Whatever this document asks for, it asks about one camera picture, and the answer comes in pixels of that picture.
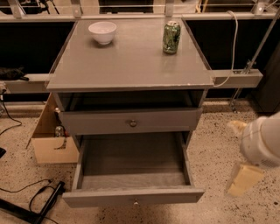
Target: drawer knob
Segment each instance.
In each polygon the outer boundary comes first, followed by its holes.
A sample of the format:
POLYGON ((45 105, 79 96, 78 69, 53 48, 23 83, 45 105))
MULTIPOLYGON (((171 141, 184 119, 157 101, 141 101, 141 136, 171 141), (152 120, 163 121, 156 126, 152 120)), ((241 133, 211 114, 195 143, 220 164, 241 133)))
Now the drawer knob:
POLYGON ((133 205, 134 205, 134 206, 139 206, 139 203, 138 203, 137 199, 134 199, 133 205))
POLYGON ((136 120, 131 120, 129 125, 130 125, 130 127, 135 128, 137 126, 137 121, 136 120))

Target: white cable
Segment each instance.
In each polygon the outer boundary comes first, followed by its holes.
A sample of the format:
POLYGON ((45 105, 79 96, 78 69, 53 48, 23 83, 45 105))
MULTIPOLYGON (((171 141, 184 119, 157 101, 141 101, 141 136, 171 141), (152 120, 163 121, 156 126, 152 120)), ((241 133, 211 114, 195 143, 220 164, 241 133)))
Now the white cable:
POLYGON ((269 8, 270 6, 272 6, 273 4, 275 4, 278 0, 275 0, 273 3, 269 4, 268 6, 266 6, 264 9, 266 10, 267 8, 269 8))
POLYGON ((232 58, 231 69, 230 69, 230 72, 228 74, 228 77, 221 84, 214 85, 215 88, 218 88, 218 87, 221 87, 222 85, 224 85, 228 81, 228 79, 230 78, 231 74, 234 72, 235 44, 236 44, 236 37, 237 37, 237 32, 238 32, 238 21, 237 21, 236 15, 231 10, 228 10, 227 13, 232 15, 234 17, 234 19, 235 19, 235 33, 234 33, 233 55, 232 55, 233 58, 232 58))

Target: green soda can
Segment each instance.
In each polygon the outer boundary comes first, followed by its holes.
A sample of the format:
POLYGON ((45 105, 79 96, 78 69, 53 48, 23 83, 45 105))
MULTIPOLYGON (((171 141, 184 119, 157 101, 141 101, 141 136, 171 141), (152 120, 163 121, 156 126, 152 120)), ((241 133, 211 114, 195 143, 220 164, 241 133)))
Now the green soda can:
POLYGON ((181 27, 176 21, 169 21, 164 27, 164 43, 165 53, 176 53, 180 41, 181 27))

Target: cable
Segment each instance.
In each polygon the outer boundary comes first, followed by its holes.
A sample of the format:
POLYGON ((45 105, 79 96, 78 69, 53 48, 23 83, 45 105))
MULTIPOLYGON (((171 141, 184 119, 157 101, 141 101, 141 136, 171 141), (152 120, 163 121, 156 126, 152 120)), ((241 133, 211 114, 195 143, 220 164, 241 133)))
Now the cable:
MULTIPOLYGON (((54 187, 50 186, 51 183, 52 183, 52 182, 50 182, 49 184, 47 184, 47 185, 43 186, 42 188, 40 188, 40 189, 35 193, 35 195, 31 198, 31 200, 30 200, 30 202, 29 202, 29 210, 30 210, 31 212, 33 212, 33 211, 32 211, 32 202, 35 200, 35 198, 36 198, 39 194, 41 194, 41 193, 42 193, 45 189, 47 189, 47 188, 52 188, 52 189, 55 191, 54 187)), ((53 208, 53 206, 55 205, 55 203, 56 203, 56 200, 52 203, 50 209, 53 208)), ((59 224, 58 222, 56 222, 55 220, 52 220, 51 218, 48 218, 48 217, 46 217, 46 216, 42 216, 42 217, 43 217, 44 219, 47 219, 47 220, 49 220, 49 221, 52 221, 53 223, 59 224)))
POLYGON ((228 10, 227 13, 229 13, 230 15, 232 15, 235 19, 235 32, 234 32, 234 44, 233 44, 233 55, 232 55, 232 63, 231 63, 231 69, 230 72, 228 74, 228 77, 221 83, 218 85, 214 85, 215 88, 221 87, 222 85, 224 85, 228 79, 230 78, 231 74, 234 72, 234 65, 235 65, 235 44, 236 44, 236 37, 237 37, 237 32, 238 32, 238 21, 236 18, 236 15, 231 11, 228 10))
POLYGON ((3 90, 2 90, 2 93, 0 94, 0 102, 3 104, 3 108, 4 108, 4 110, 6 111, 7 116, 8 116, 12 121, 17 122, 18 124, 14 125, 14 126, 11 126, 11 127, 9 127, 8 129, 3 130, 2 132, 0 132, 0 136, 1 136, 4 132, 6 132, 7 130, 10 130, 10 129, 13 129, 13 128, 16 128, 16 127, 19 127, 19 126, 22 125, 22 123, 21 123, 19 120, 16 120, 16 119, 14 119, 14 118, 12 118, 12 117, 10 116, 10 114, 9 114, 9 112, 8 112, 8 109, 6 108, 6 105, 5 105, 5 103, 4 103, 3 95, 4 95, 5 92, 6 92, 6 89, 3 89, 3 90))
POLYGON ((52 220, 52 219, 50 219, 50 218, 48 218, 48 217, 44 217, 44 219, 47 219, 47 220, 49 220, 49 221, 52 221, 52 222, 55 223, 55 224, 59 224, 59 223, 56 222, 55 220, 52 220))
POLYGON ((52 186, 49 186, 49 184, 48 185, 45 185, 45 186, 43 186, 42 188, 40 188, 38 191, 37 191, 37 193, 35 193, 35 195, 31 198, 31 200, 30 200, 30 202, 29 202, 29 210, 31 211, 31 212, 33 212, 32 211, 32 202, 35 200, 35 198, 39 195, 39 194, 41 194, 46 188, 52 188, 53 190, 55 190, 52 186))
POLYGON ((7 192, 7 193, 19 193, 19 192, 23 191, 25 188, 27 188, 27 187, 29 187, 29 186, 34 186, 34 185, 36 185, 36 184, 38 184, 38 183, 40 183, 40 182, 43 182, 43 181, 48 181, 49 184, 51 184, 51 183, 53 182, 53 179, 52 179, 52 178, 51 178, 51 179, 44 178, 44 179, 41 179, 41 180, 39 180, 39 181, 37 181, 37 182, 34 182, 34 183, 32 183, 32 184, 29 184, 29 185, 25 186, 24 188, 22 188, 22 189, 20 189, 20 190, 17 190, 17 191, 9 191, 9 190, 3 189, 3 188, 1 188, 1 187, 0 187, 0 190, 1 190, 1 191, 4 191, 4 192, 7 192))

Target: black cable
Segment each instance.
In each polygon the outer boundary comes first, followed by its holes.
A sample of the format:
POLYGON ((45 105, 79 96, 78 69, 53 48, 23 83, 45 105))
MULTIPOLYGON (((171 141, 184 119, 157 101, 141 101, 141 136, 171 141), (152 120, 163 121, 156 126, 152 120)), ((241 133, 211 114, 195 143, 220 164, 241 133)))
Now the black cable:
MULTIPOLYGON (((29 202, 29 210, 30 210, 31 212, 33 212, 33 211, 32 211, 32 202, 34 201, 34 199, 36 198, 36 196, 38 196, 40 193, 42 193, 46 188, 52 188, 53 190, 55 190, 54 187, 50 186, 50 184, 53 182, 53 179, 52 179, 52 178, 51 178, 51 179, 49 179, 49 178, 41 179, 41 180, 39 180, 39 181, 37 181, 37 182, 34 182, 34 183, 32 183, 32 184, 29 184, 29 185, 23 187, 23 188, 21 188, 21 189, 19 189, 19 190, 17 190, 17 191, 9 191, 9 190, 3 189, 3 188, 1 188, 1 187, 0 187, 0 190, 1 190, 1 191, 4 191, 4 192, 7 192, 7 193, 19 193, 19 192, 23 191, 25 188, 27 188, 27 187, 29 187, 29 186, 34 186, 34 185, 36 185, 36 184, 38 184, 38 183, 40 183, 40 182, 43 182, 43 181, 48 181, 49 183, 48 183, 47 185, 43 186, 42 188, 40 188, 40 189, 37 191, 37 193, 32 197, 31 201, 29 202)), ((53 206, 55 205, 55 203, 56 203, 56 200, 52 203, 51 208, 53 208, 53 206)), ((59 224, 57 221, 52 220, 51 218, 48 218, 48 217, 43 217, 43 218, 44 218, 44 219, 47 219, 47 220, 49 220, 49 221, 52 221, 52 222, 55 223, 55 224, 59 224)))
POLYGON ((43 186, 41 189, 39 189, 38 191, 37 191, 37 193, 35 193, 35 195, 31 198, 31 200, 30 200, 30 202, 29 202, 29 210, 31 211, 31 212, 33 212, 32 211, 32 202, 35 200, 35 198, 39 195, 39 194, 41 194, 46 188, 52 188, 53 190, 55 190, 52 186, 49 186, 49 185, 45 185, 45 186, 43 186))
MULTIPOLYGON (((35 198, 36 198, 39 194, 41 194, 41 193, 42 193, 45 189, 47 189, 47 188, 52 188, 52 189, 55 191, 54 187, 50 186, 49 184, 43 186, 42 188, 40 188, 40 189, 37 191, 37 193, 35 193, 35 195, 31 198, 31 200, 30 200, 30 202, 29 202, 29 210, 30 210, 31 212, 35 213, 34 211, 32 211, 32 202, 35 200, 35 198)), ((50 209, 53 208, 53 206, 55 205, 55 203, 56 203, 56 200, 52 203, 50 209)), ((48 217, 46 217, 46 216, 42 216, 42 217, 43 217, 44 219, 47 219, 47 220, 49 220, 49 221, 52 221, 53 223, 59 224, 57 221, 52 220, 51 218, 48 218, 48 217)))
POLYGON ((48 218, 48 217, 44 217, 44 219, 47 219, 47 220, 49 220, 49 221, 52 221, 52 222, 55 223, 55 224, 59 224, 59 223, 56 222, 55 220, 52 220, 52 219, 50 219, 50 218, 48 218))
POLYGON ((16 123, 18 123, 18 124, 14 125, 14 126, 11 126, 11 127, 9 127, 8 129, 3 130, 2 132, 0 132, 0 136, 1 136, 4 132, 6 132, 7 130, 10 130, 10 129, 13 129, 13 128, 16 128, 16 127, 19 127, 19 126, 22 125, 22 123, 21 123, 19 120, 16 120, 16 119, 14 119, 14 118, 12 118, 12 117, 10 116, 9 111, 8 111, 8 109, 6 108, 6 105, 5 105, 5 103, 4 103, 3 95, 4 95, 5 92, 6 92, 6 90, 4 89, 4 90, 2 91, 2 93, 0 94, 0 96, 1 96, 1 97, 0 97, 0 102, 3 104, 3 108, 4 108, 4 110, 5 110, 6 114, 7 114, 7 116, 8 116, 12 121, 14 121, 14 122, 16 122, 16 123))
POLYGON ((23 191, 25 188, 27 188, 27 187, 29 187, 29 186, 34 186, 34 185, 36 185, 36 184, 38 184, 38 183, 40 183, 40 182, 43 182, 43 181, 48 181, 49 184, 51 184, 51 183, 53 182, 53 179, 44 178, 44 179, 41 179, 41 180, 39 180, 39 181, 37 181, 37 182, 34 182, 34 183, 32 183, 32 184, 29 184, 29 185, 25 186, 24 188, 22 188, 22 189, 20 189, 20 190, 17 190, 17 191, 9 191, 9 190, 3 189, 3 188, 1 188, 1 187, 0 187, 0 190, 1 190, 1 191, 4 191, 4 192, 7 192, 7 193, 19 193, 19 192, 23 191))

